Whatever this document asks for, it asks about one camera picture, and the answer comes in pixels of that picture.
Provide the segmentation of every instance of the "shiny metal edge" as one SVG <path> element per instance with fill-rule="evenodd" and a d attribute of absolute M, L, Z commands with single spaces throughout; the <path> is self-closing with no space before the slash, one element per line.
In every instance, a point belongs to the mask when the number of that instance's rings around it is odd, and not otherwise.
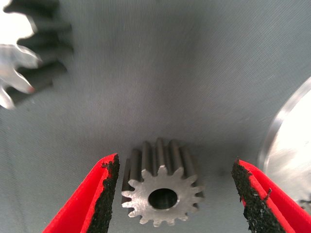
<path fill-rule="evenodd" d="M 309 92 L 311 91 L 311 77 L 309 77 L 288 99 L 288 101 L 282 106 L 278 114 L 270 124 L 268 133 L 263 142 L 262 149 L 258 156 L 258 167 L 264 173 L 267 173 L 267 167 L 269 164 L 268 153 L 271 149 L 271 145 L 276 137 L 278 130 L 280 129 L 283 121 L 285 120 L 288 113 L 296 106 L 296 104 Z"/>

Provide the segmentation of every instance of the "red clamp jaw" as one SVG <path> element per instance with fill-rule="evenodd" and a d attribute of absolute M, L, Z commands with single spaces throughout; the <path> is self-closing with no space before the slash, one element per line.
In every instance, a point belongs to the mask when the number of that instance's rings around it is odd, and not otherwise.
<path fill-rule="evenodd" d="M 310 233 L 311 216 L 255 166 L 238 160 L 232 177 L 256 233 Z"/>
<path fill-rule="evenodd" d="M 117 154 L 98 161 L 43 233 L 106 233 L 119 167 Z"/>

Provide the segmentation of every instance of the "gear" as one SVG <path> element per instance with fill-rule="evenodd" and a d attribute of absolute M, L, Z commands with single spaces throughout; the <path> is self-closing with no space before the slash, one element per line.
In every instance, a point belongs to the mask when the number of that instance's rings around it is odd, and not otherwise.
<path fill-rule="evenodd" d="M 57 5 L 57 0 L 0 0 L 0 106 L 14 108 L 10 87 L 35 91 L 18 68 L 38 69 L 57 61 L 58 38 L 53 46 L 50 42 L 57 31 L 70 29 L 70 24 L 50 17 Z"/>
<path fill-rule="evenodd" d="M 169 226 L 176 218 L 186 221 L 187 213 L 196 212 L 203 200 L 197 178 L 186 147 L 180 148 L 175 140 L 164 146 L 160 138 L 155 148 L 144 142 L 142 152 L 133 150 L 126 162 L 122 207 L 129 208 L 130 217 L 141 216 L 141 224 L 153 220 L 159 227 L 162 221 Z"/>

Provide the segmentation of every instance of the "small gear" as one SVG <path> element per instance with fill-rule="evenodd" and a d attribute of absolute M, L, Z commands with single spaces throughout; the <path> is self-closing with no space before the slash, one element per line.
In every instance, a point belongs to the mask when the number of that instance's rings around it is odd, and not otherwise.
<path fill-rule="evenodd" d="M 175 219 L 186 221 L 187 213 L 198 210 L 203 187 L 197 179 L 186 147 L 175 140 L 164 146 L 161 138 L 155 148 L 144 142 L 142 152 L 133 150 L 126 162 L 122 207 L 129 208 L 130 217 L 141 216 L 141 224 L 153 220 L 155 227 L 162 221 L 173 226 Z"/>

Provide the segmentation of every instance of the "fabric surface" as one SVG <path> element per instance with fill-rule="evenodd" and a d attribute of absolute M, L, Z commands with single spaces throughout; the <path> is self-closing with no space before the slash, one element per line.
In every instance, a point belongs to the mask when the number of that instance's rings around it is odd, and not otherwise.
<path fill-rule="evenodd" d="M 67 74 L 0 109 L 0 232 L 41 232 L 103 156 L 161 136 L 188 145 L 205 201 L 163 232 L 247 232 L 230 171 L 311 76 L 308 0 L 61 0 Z M 109 232 L 158 232 L 121 208 Z"/>

